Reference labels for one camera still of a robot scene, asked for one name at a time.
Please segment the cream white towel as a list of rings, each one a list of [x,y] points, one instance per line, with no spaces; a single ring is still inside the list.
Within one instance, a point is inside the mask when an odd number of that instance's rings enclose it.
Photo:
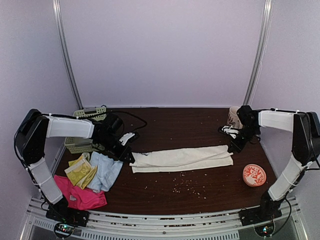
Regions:
[[[185,172],[232,166],[232,153],[227,145],[133,153],[133,173]]]

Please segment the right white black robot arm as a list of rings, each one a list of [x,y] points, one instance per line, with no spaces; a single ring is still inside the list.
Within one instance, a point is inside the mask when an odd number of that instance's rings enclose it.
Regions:
[[[262,195],[256,210],[259,220],[266,221],[279,209],[290,190],[303,178],[310,165],[320,155],[320,121],[316,112],[272,109],[253,110],[243,105],[237,110],[242,124],[230,142],[228,152],[240,153],[260,128],[273,128],[292,133],[291,155],[288,164],[276,182]]]

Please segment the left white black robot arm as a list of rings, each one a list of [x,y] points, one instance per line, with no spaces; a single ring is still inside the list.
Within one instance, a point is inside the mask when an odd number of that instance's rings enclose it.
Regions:
[[[61,222],[72,218],[66,197],[54,181],[53,175],[45,161],[46,139],[55,137],[74,137],[91,139],[104,147],[117,160],[134,163],[135,159],[128,140],[135,136],[129,133],[116,137],[123,121],[112,112],[104,112],[103,120],[94,117],[76,117],[61,114],[42,113],[31,109],[20,124],[13,138],[13,149],[22,166],[30,175],[44,199],[49,210]]]

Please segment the light blue towel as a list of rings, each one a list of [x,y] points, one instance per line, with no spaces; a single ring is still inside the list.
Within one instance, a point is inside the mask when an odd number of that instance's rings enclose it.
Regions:
[[[92,167],[97,167],[97,171],[86,187],[95,193],[108,192],[116,182],[123,162],[94,151],[91,154],[90,164]]]

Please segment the cream patterned mug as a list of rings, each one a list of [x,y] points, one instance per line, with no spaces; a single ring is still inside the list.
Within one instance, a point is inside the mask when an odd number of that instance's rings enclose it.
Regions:
[[[235,129],[241,129],[243,127],[237,114],[237,111],[239,109],[240,109],[239,106],[232,106],[229,108],[227,122],[226,122],[227,126]]]

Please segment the red white patterned bowl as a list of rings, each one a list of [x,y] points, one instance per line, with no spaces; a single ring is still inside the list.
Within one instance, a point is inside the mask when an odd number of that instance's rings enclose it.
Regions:
[[[255,188],[265,184],[267,174],[261,166],[248,164],[243,169],[242,179],[246,185]]]

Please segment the yellow patterned towel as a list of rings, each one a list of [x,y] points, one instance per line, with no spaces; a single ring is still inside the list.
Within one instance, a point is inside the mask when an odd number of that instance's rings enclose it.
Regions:
[[[78,159],[68,162],[69,167],[64,170],[73,186],[84,190],[97,173],[97,166],[90,163],[90,154],[84,152]]]

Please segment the green plastic basket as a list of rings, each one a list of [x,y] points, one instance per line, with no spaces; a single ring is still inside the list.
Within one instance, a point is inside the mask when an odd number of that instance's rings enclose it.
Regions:
[[[107,108],[102,107],[91,107],[81,110],[76,110],[73,113],[74,117],[90,117],[96,121],[104,120]],[[69,150],[71,154],[82,154],[84,152],[93,152],[93,151],[104,151],[105,148],[101,144],[94,144],[92,139],[84,139],[79,137],[66,137],[64,140],[64,146]]]

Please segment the pink towel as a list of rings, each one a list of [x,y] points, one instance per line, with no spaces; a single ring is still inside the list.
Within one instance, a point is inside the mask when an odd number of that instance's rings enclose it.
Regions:
[[[81,189],[73,186],[71,181],[64,176],[54,175],[55,183],[68,202],[68,207],[77,210],[92,210],[107,205],[105,193],[95,193],[89,188]]]

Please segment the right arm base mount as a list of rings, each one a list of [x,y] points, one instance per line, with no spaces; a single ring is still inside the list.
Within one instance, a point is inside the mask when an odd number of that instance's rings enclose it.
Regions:
[[[264,212],[260,206],[243,208],[238,212],[238,214],[242,226],[255,225],[258,223],[271,221],[282,216],[280,209],[276,209],[273,212]]]

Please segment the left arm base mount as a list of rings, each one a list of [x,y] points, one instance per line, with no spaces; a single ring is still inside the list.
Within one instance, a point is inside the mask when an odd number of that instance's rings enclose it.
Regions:
[[[48,219],[67,223],[76,227],[86,227],[90,213],[86,210],[53,205],[49,206],[45,216]]]

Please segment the aluminium front rail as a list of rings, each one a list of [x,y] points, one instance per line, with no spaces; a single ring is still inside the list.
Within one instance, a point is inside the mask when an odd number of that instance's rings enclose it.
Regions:
[[[29,202],[20,240],[263,240],[263,230],[274,225],[273,240],[308,240],[301,210],[294,197],[281,205],[282,216],[242,226],[239,209],[184,215],[135,215],[90,211],[86,227],[67,233],[55,229],[46,218],[48,205],[42,199]]]

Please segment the right aluminium frame post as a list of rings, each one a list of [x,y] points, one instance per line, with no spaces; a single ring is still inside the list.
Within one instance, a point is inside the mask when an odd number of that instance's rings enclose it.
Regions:
[[[246,90],[246,94],[243,100],[243,105],[251,105],[258,86],[260,73],[262,70],[263,56],[267,47],[268,37],[270,32],[270,25],[272,19],[273,0],[265,0],[263,7],[263,15],[260,26],[260,33],[258,38],[258,44],[256,48],[256,54],[253,61],[253,66]]]

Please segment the aluminium frame post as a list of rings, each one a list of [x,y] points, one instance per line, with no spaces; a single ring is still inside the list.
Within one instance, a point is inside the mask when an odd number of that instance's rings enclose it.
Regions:
[[[256,54],[253,61],[253,66],[246,90],[246,94],[243,100],[243,105],[251,105],[258,86],[260,73],[262,70],[263,56],[267,47],[268,37],[270,32],[270,25],[272,19],[273,0],[265,0],[263,7],[263,15],[260,26],[260,33],[258,38],[258,44],[256,48]]]
[[[52,6],[53,6],[53,13],[55,17],[56,26],[57,26],[58,36],[59,36],[59,42],[62,50],[63,62],[66,69],[67,79],[69,81],[71,92],[75,99],[77,108],[81,110],[84,107],[83,107],[83,103],[77,87],[77,83],[76,83],[76,79],[75,79],[75,75],[74,75],[74,71],[73,71],[72,63],[70,59],[70,54],[68,51],[67,39],[66,39],[65,29],[63,24],[63,16],[61,11],[61,3],[59,0],[53,0]]]

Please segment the left aluminium frame post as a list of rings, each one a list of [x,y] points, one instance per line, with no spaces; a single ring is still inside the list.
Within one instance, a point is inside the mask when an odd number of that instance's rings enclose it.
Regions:
[[[77,108],[81,110],[84,107],[83,107],[83,103],[77,87],[77,83],[76,83],[76,79],[75,79],[75,75],[74,75],[74,71],[73,71],[72,63],[70,59],[70,54],[68,51],[67,39],[66,39],[65,29],[63,24],[63,16],[61,11],[61,3],[59,0],[53,0],[52,6],[53,6],[53,13],[55,17],[56,26],[57,26],[58,36],[59,36],[59,42],[62,50],[63,62],[66,69],[67,79],[69,81],[71,92],[75,99]]]

